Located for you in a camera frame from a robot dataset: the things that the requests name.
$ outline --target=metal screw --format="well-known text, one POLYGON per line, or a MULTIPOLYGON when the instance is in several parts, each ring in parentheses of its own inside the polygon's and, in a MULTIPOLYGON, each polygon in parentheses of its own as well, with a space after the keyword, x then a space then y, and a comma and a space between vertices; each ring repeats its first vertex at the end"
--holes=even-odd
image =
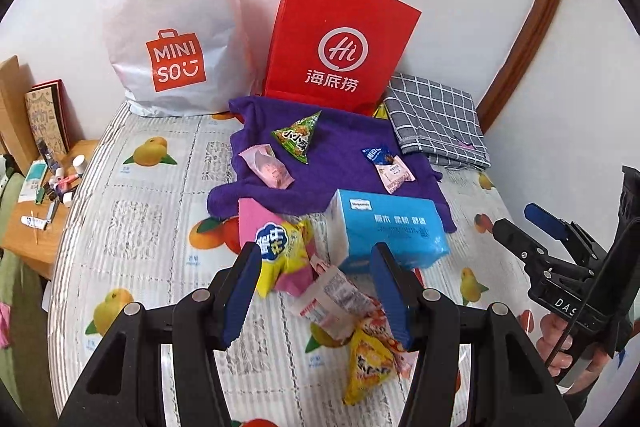
POLYGON ((126 306, 124 306, 124 314, 125 315, 135 315, 140 311, 140 304, 137 302, 130 302, 126 306))
POLYGON ((433 288, 427 288, 424 292, 422 292, 422 297, 426 300, 426 301, 439 301, 440 297, 442 297, 440 295, 440 292, 438 290, 434 290, 433 288))
POLYGON ((204 302, 209 298, 210 295, 211 294, 209 293, 209 290, 200 288, 191 294, 191 298, 196 302, 204 302))
POLYGON ((507 305, 506 304, 502 304, 501 302, 494 302, 491 305, 491 309, 496 315, 504 316, 507 313, 509 313, 509 309, 507 308, 507 305))

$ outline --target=purple cloth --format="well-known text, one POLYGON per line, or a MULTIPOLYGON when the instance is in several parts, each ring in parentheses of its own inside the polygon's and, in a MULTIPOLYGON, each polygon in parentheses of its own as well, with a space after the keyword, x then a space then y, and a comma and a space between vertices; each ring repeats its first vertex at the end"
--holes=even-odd
MULTIPOLYGON (((362 149, 382 144, 394 155, 401 155, 388 120, 262 96, 230 100, 229 110, 244 117, 244 129, 231 136, 231 165, 238 174, 238 181, 210 191, 207 210, 211 216, 219 219, 237 216, 239 198, 254 198, 275 214, 300 216, 324 212, 338 188, 386 194, 376 168, 365 158, 362 149), (322 114, 306 151, 309 163, 304 165, 283 149, 271 131, 287 127, 319 110, 322 114), (271 144, 277 158, 287 166, 295 179, 289 188, 267 187, 238 155, 260 143, 271 144)), ((455 232, 449 204, 438 186, 442 174, 431 168, 424 154, 411 154, 402 159, 416 181, 405 182, 394 195, 433 200, 445 232, 455 232)))

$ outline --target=wooden nightstand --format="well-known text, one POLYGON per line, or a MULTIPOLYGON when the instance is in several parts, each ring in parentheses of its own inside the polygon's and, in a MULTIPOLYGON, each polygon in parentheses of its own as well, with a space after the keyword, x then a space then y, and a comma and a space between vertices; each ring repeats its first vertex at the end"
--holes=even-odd
MULTIPOLYGON (((97 145, 98 140, 81 140, 74 145, 62 160, 66 174, 76 173, 76 170, 71 166, 71 162, 76 156, 84 154, 87 161, 89 161, 97 145)), ((4 237, 0 241, 0 247, 19 255, 25 264, 45 279, 51 280, 53 263, 55 263, 58 254, 58 245, 66 226, 66 216, 69 213, 69 209, 60 203, 52 222, 47 225, 45 230, 38 230, 37 245, 33 229, 20 222, 22 216, 30 216, 32 211, 34 216, 44 219, 49 210, 49 203, 49 198, 46 197, 42 204, 35 204, 33 201, 16 203, 4 232, 4 237)))

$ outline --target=blue gripper pad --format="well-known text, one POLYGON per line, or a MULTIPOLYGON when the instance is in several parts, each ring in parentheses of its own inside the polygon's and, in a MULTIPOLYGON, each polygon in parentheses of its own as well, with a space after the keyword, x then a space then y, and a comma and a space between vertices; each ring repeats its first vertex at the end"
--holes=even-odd
POLYGON ((227 347, 240 335, 261 267, 260 247, 246 243, 218 292, 216 298, 225 303, 222 341, 227 347))
POLYGON ((402 279, 405 279, 404 274, 408 274, 419 287, 420 283, 413 273, 398 266, 386 243, 376 243, 371 249, 369 269, 395 340, 410 350, 414 343, 410 319, 417 299, 409 293, 413 285, 403 284, 402 279))
POLYGON ((529 203, 524 207, 524 217, 558 241, 568 237, 565 224, 535 203, 529 203))

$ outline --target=human hand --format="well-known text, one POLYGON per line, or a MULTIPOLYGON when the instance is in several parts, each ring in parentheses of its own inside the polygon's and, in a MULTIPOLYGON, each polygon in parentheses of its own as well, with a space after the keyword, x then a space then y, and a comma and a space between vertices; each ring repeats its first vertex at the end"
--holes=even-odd
MULTIPOLYGON (((562 336, 562 332, 566 327, 566 321, 553 313, 549 313, 542 317, 540 320, 540 329, 542 330, 542 337, 536 342, 536 349, 540 353, 543 360, 551 354, 556 342, 562 336)), ((562 350, 569 349, 573 339, 569 335, 562 344, 561 350, 554 357, 551 364, 548 367, 549 373, 552 377, 557 377, 560 374, 561 369, 566 369, 572 363, 572 357, 562 350)), ((597 346, 593 353, 593 360, 584 370, 584 372, 575 380, 571 389, 567 391, 567 394, 579 393, 583 389, 589 387, 600 376, 607 362, 611 360, 611 357, 602 349, 601 346, 597 346)))

